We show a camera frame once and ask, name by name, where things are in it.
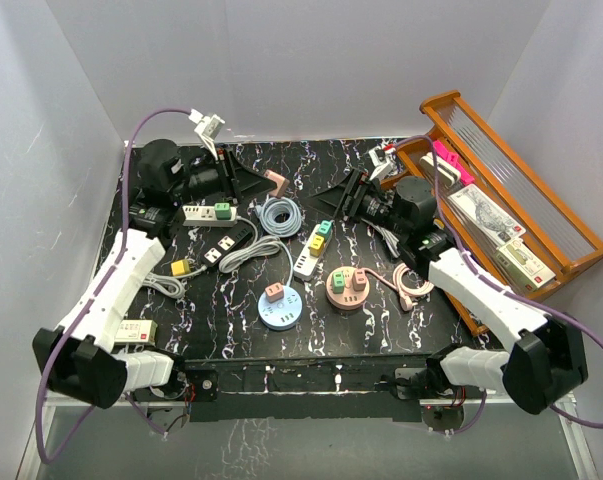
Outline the pink cube adapter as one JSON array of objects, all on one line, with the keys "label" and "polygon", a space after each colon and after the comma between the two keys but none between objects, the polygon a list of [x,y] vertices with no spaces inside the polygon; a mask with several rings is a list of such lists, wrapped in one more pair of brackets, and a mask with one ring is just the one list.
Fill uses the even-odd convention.
[{"label": "pink cube adapter", "polygon": [[279,283],[273,283],[265,288],[265,298],[269,303],[274,303],[282,299],[285,295],[284,286]]},{"label": "pink cube adapter", "polygon": [[274,198],[282,198],[287,191],[290,181],[272,170],[266,170],[264,176],[275,183],[275,188],[269,192],[269,195]]}]

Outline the green cube adapter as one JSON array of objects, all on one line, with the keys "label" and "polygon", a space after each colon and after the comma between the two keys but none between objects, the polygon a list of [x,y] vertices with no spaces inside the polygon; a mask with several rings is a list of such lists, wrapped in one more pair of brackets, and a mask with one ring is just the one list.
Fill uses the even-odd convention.
[{"label": "green cube adapter", "polygon": [[343,270],[335,270],[331,276],[331,290],[334,295],[341,295],[346,288],[346,277]]},{"label": "green cube adapter", "polygon": [[232,207],[228,202],[217,202],[214,205],[215,218],[219,221],[232,219]]}]

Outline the yellow cube adapter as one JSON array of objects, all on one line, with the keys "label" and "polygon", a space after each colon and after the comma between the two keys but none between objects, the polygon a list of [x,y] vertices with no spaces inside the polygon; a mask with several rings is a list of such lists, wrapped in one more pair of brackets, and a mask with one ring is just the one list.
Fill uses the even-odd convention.
[{"label": "yellow cube adapter", "polygon": [[319,258],[323,253],[325,244],[326,239],[323,236],[314,235],[308,247],[310,255],[314,258]]}]

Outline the pink small adapter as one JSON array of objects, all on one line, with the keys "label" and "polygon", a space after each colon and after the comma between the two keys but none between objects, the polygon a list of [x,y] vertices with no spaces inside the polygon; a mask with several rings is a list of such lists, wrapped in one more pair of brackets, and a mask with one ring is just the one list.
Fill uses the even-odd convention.
[{"label": "pink small adapter", "polygon": [[357,292],[365,291],[369,287],[369,282],[364,269],[355,269],[351,277],[352,289]]}]

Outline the black power strip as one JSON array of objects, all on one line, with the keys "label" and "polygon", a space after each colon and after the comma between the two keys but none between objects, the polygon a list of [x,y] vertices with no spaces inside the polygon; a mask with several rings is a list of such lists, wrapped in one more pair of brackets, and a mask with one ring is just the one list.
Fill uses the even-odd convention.
[{"label": "black power strip", "polygon": [[248,223],[240,221],[231,227],[219,240],[203,250],[202,263],[212,269],[230,253],[244,248],[255,239],[255,230]]}]

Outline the pink round power strip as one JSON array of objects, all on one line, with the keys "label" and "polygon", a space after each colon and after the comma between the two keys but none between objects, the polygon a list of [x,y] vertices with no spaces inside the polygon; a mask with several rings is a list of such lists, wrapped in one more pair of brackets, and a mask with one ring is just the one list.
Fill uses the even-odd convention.
[{"label": "pink round power strip", "polygon": [[362,307],[370,293],[369,280],[368,280],[369,287],[365,291],[357,292],[352,289],[351,277],[352,277],[352,273],[355,269],[358,269],[358,268],[351,267],[351,266],[342,266],[342,267],[335,269],[335,270],[343,270],[345,277],[346,277],[346,288],[345,288],[344,293],[341,295],[334,295],[331,290],[331,285],[332,285],[331,276],[335,270],[333,270],[330,273],[330,275],[326,281],[326,296],[327,296],[328,301],[334,307],[336,307],[340,310],[343,310],[343,311],[351,311],[351,310],[355,310],[355,309]]}]

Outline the yellow black adapter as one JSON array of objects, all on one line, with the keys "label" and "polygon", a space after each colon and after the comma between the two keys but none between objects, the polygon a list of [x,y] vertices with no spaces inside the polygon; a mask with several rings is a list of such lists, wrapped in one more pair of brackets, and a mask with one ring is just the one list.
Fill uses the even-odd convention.
[{"label": "yellow black adapter", "polygon": [[182,277],[192,272],[190,261],[188,259],[181,259],[171,263],[171,274],[173,277]]}]

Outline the pink cube adapter top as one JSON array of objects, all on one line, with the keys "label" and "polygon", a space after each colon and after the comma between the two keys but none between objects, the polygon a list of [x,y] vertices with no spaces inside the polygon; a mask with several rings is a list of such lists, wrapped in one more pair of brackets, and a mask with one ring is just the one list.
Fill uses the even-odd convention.
[{"label": "pink cube adapter top", "polygon": [[285,295],[284,286],[279,283],[273,283],[265,288],[265,298],[269,303],[274,303],[282,299]]}]

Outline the blue round power strip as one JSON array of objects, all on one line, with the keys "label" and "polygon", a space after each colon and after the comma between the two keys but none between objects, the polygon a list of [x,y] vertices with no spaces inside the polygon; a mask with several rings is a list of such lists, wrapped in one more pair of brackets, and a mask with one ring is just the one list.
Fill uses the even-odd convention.
[{"label": "blue round power strip", "polygon": [[303,311],[300,294],[292,287],[283,285],[285,295],[277,302],[269,303],[263,292],[258,301],[261,322],[271,330],[285,331],[295,326]]}]

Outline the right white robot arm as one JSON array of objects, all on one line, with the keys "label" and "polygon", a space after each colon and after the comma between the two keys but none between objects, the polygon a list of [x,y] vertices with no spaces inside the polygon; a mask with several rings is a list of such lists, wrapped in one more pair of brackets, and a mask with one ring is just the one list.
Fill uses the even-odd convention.
[{"label": "right white robot arm", "polygon": [[333,218],[367,220],[392,231],[400,259],[460,302],[502,345],[499,351],[445,347],[402,381],[404,388],[441,397],[465,386],[490,389],[538,414],[587,380],[581,332],[560,315],[528,305],[460,251],[451,231],[434,222],[438,203],[427,180],[404,177],[387,196],[378,181],[353,170],[306,204]]}]

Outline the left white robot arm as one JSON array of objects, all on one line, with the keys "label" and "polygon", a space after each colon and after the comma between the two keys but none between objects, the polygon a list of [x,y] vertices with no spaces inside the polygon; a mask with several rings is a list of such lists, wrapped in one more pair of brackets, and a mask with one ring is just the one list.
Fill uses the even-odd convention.
[{"label": "left white robot arm", "polygon": [[115,355],[115,336],[143,281],[182,229],[187,205],[218,197],[231,205],[268,193],[276,182],[243,166],[228,147],[180,147],[168,139],[133,150],[122,188],[122,228],[75,307],[32,347],[44,388],[107,409],[122,394],[154,387],[175,399],[188,376],[170,354]]}]

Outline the white long power strip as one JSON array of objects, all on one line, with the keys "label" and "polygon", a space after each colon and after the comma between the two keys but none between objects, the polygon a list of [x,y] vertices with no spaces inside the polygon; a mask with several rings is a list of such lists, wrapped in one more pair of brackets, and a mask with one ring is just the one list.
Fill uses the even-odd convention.
[{"label": "white long power strip", "polygon": [[215,218],[214,205],[183,206],[180,211],[183,218],[183,225],[185,227],[231,227],[237,223],[236,207],[231,206],[233,213],[231,220],[219,221]]}]

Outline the pink box on shelf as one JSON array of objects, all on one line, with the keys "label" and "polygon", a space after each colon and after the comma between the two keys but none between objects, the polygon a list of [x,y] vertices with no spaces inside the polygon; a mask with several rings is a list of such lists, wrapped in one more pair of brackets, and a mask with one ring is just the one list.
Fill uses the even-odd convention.
[{"label": "pink box on shelf", "polygon": [[443,143],[436,140],[433,142],[437,154],[437,168],[452,179],[452,183],[460,182],[463,186],[475,183],[475,178],[462,166],[460,156],[449,150]]}]

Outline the wooden shelf rack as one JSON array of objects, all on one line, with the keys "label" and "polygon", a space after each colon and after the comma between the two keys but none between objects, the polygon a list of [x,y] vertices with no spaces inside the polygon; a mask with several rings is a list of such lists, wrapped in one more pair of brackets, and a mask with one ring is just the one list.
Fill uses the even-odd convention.
[{"label": "wooden shelf rack", "polygon": [[453,90],[425,100],[424,140],[395,147],[404,176],[431,179],[431,143],[459,172],[442,210],[478,263],[519,295],[541,302],[603,259],[601,240]]}]

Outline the small white red box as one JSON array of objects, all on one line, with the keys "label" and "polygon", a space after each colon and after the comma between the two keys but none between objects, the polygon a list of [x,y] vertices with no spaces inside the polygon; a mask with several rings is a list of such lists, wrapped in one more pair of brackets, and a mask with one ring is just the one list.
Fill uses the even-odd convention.
[{"label": "small white red box", "polygon": [[157,323],[153,320],[123,320],[115,335],[116,345],[150,345],[156,344]]}]

